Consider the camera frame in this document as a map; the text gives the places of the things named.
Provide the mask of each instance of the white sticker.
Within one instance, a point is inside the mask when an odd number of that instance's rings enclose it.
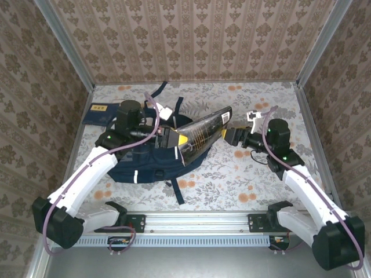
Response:
[[[221,115],[221,119],[223,120],[223,124],[229,122],[230,120],[230,113],[227,112],[227,113],[224,113]]]

